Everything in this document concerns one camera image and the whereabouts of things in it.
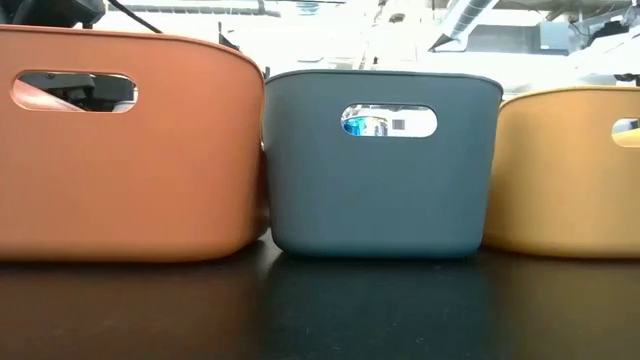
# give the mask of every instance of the handle hole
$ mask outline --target handle hole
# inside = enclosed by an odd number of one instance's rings
[[[616,145],[624,148],[640,148],[640,118],[618,119],[611,128]]]
[[[353,136],[424,138],[436,131],[438,119],[427,106],[354,104],[344,109],[340,125]]]
[[[121,74],[25,71],[11,95],[27,110],[126,112],[137,94],[135,83]]]

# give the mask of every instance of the storage bin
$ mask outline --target storage bin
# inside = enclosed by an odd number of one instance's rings
[[[167,35],[0,26],[0,42],[0,259],[211,259],[266,229],[249,59]],[[33,70],[122,74],[140,96],[123,113],[27,110],[9,85]]]
[[[623,147],[640,141],[631,132],[612,138],[617,120],[638,116],[638,88],[568,88],[506,102],[485,244],[538,255],[640,257],[640,150]]]
[[[466,75],[313,70],[270,78],[263,140],[276,244],[321,256],[474,252],[501,95],[499,84]],[[398,120],[385,115],[390,125],[378,121],[375,133],[354,136],[341,114],[362,104],[430,109],[436,123],[426,115],[417,122],[428,136],[384,136]]]

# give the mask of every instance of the cutout handle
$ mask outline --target cutout handle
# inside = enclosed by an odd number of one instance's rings
[[[425,138],[438,119],[423,105],[353,104],[342,111],[340,124],[352,136]]]
[[[0,25],[0,42],[12,51],[0,66],[0,82],[12,89],[15,79],[25,72],[126,74],[137,83],[148,81],[149,71],[141,66],[145,62],[131,58],[153,55],[136,49],[140,39],[135,37],[140,35],[135,35]],[[9,100],[6,94],[0,95],[0,101]]]
[[[640,118],[618,119],[611,129],[616,145],[623,148],[640,148]]]
[[[133,81],[120,74],[25,71],[12,97],[27,110],[124,112],[135,104],[135,93]]]

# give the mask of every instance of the black table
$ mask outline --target black table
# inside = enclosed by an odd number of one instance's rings
[[[640,263],[0,265],[0,359],[640,358]]]

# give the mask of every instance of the pipe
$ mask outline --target pipe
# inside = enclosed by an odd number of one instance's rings
[[[555,19],[558,18],[558,16],[564,14],[567,10],[569,10],[569,8],[571,7],[572,3],[566,2],[562,5],[560,5],[558,8],[556,8],[555,10],[553,10],[552,12],[550,12],[549,14],[547,14],[547,16],[544,18],[546,21],[553,21]],[[580,2],[580,14],[582,14],[582,2]]]
[[[469,35],[478,26],[480,15],[493,9],[499,0],[453,0],[440,24],[440,37],[429,50]]]
[[[176,14],[215,14],[215,15],[264,15],[271,17],[280,17],[280,12],[265,10],[261,12],[260,7],[243,8],[243,7],[224,7],[224,6],[162,6],[162,5],[128,5],[127,8],[133,12],[160,12],[160,13],[176,13]],[[119,11],[112,4],[107,7],[108,11]]]

